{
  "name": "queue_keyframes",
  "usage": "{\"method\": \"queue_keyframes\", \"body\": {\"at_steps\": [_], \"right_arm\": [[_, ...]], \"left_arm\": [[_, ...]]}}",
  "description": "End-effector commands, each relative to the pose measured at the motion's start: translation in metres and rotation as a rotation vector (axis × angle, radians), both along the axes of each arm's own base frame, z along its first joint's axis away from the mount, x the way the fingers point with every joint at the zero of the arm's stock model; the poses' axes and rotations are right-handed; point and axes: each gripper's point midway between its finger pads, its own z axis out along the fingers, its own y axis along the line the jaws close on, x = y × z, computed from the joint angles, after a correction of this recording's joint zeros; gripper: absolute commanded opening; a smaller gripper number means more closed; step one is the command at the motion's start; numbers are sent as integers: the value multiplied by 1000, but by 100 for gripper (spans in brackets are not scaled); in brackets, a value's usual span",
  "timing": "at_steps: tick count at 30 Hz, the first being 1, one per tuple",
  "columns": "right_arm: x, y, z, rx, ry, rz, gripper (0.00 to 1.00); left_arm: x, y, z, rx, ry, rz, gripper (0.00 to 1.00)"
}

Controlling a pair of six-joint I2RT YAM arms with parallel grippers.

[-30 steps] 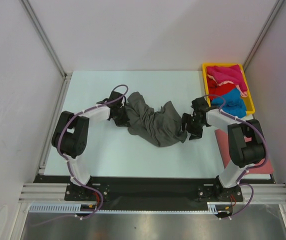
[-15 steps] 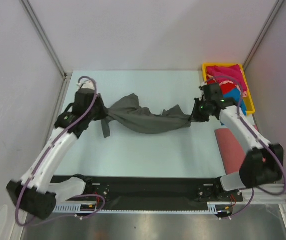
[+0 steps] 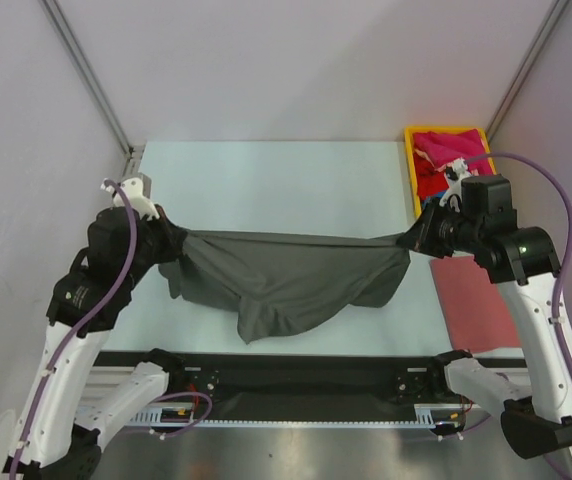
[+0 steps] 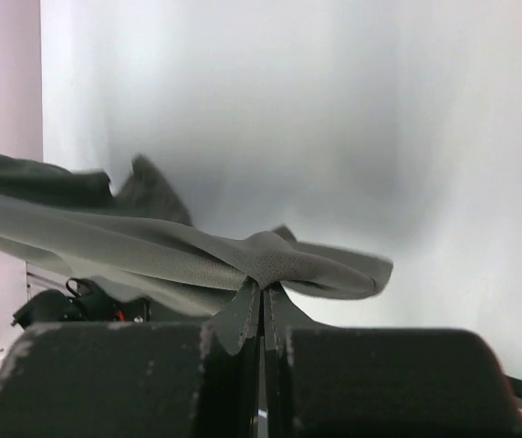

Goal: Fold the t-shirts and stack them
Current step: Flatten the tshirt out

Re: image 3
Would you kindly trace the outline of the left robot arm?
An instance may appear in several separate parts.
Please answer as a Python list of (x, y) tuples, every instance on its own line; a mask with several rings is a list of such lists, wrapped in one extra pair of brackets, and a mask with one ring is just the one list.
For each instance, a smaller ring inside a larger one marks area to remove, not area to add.
[(44, 353), (4, 468), (9, 478), (86, 478), (140, 410), (185, 392), (180, 358), (154, 349), (111, 393), (79, 408), (95, 360), (133, 290), (150, 268), (179, 258), (186, 236), (163, 213), (147, 219), (130, 207), (114, 207), (97, 215), (87, 246), (53, 289)]

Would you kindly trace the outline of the dark grey t-shirt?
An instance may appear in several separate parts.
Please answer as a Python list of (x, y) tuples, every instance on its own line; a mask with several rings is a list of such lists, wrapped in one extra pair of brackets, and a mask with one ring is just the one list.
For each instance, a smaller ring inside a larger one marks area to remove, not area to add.
[(305, 333), (348, 305), (384, 307), (411, 263), (396, 242), (190, 230), (158, 270), (171, 298), (236, 313), (237, 333), (251, 343)]

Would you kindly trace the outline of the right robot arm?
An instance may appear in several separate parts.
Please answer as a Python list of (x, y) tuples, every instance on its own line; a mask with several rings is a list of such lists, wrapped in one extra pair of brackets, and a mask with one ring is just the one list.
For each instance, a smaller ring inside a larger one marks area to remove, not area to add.
[(563, 305), (563, 269), (548, 233), (521, 228), (510, 182), (468, 176), (431, 201), (398, 245), (434, 258), (472, 255), (509, 308), (530, 385), (520, 387), (464, 350), (435, 356), (427, 376), (439, 401), (460, 395), (499, 420), (523, 459), (572, 447), (572, 328)]

